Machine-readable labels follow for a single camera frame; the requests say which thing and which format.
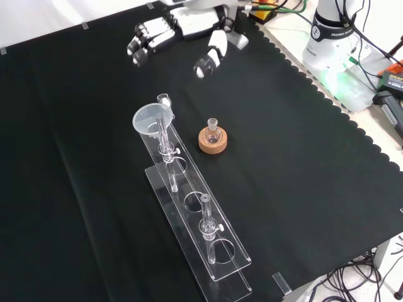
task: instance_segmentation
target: small glass flask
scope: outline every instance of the small glass flask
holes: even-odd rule
[[[207,143],[218,143],[222,139],[222,133],[217,127],[219,121],[216,118],[209,118],[207,121],[208,128],[204,132],[204,140]]]

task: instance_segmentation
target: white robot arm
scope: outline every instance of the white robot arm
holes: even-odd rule
[[[346,11],[353,20],[361,5],[361,0],[346,1]],[[343,0],[319,0],[318,2],[310,38],[302,54],[304,61],[316,69],[334,69],[342,72],[346,69],[344,64],[346,55],[353,55],[360,47],[359,37],[354,34],[350,26],[346,26],[341,21],[342,16],[338,10],[343,12]],[[361,59],[366,57],[364,52],[361,54]]]
[[[138,24],[135,36],[127,46],[127,54],[132,56],[137,66],[144,65],[148,58],[167,49],[180,40],[192,40],[211,34],[207,54],[200,58],[194,71],[199,78],[210,75],[227,53],[227,34],[230,41],[240,49],[247,44],[244,35],[232,32],[237,11],[237,0],[184,0],[183,7],[174,8],[165,17]]]

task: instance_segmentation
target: scalloped edge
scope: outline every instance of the scalloped edge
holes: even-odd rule
[[[373,138],[369,135],[366,134],[366,131],[362,128],[360,128],[357,124],[356,121],[353,121],[350,117],[349,114],[355,115],[356,113],[353,113],[352,111],[346,109],[340,101],[335,98],[331,92],[322,85],[300,62],[296,62],[297,59],[292,59],[293,55],[289,52],[285,52],[287,49],[285,47],[283,51],[281,47],[279,47],[276,43],[281,44],[275,37],[272,37],[273,42],[270,40],[270,37],[267,36],[267,33],[269,34],[270,32],[263,26],[259,25],[256,22],[252,25],[255,30],[259,32],[261,35],[261,38],[263,40],[267,40],[269,44],[272,44],[274,49],[282,54],[283,58],[285,61],[292,67],[293,70],[297,71],[299,74],[303,75],[304,80],[307,81],[310,84],[310,87],[312,90],[319,94],[321,97],[324,98],[327,104],[331,105],[332,108],[338,111],[342,115],[342,117],[346,120],[347,123],[349,123],[351,126],[353,126],[355,129],[358,130],[358,132],[363,135],[363,138],[367,142],[368,146],[371,148],[376,149],[375,151],[380,154],[380,156],[388,163],[389,166],[391,166],[391,169],[398,171],[401,176],[403,176],[403,167],[400,169],[400,166],[396,163],[390,160],[389,155],[386,153],[382,152],[381,146],[377,145],[376,143],[373,142]]]

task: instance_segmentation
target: white wall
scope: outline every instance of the white wall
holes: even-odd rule
[[[135,8],[152,0],[0,0],[0,47]]]
[[[368,0],[365,8],[358,13],[357,26],[362,28]],[[386,52],[391,50],[403,36],[402,26],[403,0],[371,0],[371,10],[365,26],[365,35]],[[395,56],[403,59],[403,48]]]

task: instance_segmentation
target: funnel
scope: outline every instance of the funnel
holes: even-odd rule
[[[158,116],[162,116],[166,128],[171,124],[173,114],[170,107],[160,103],[145,105],[134,114],[133,127],[141,134],[158,137]]]

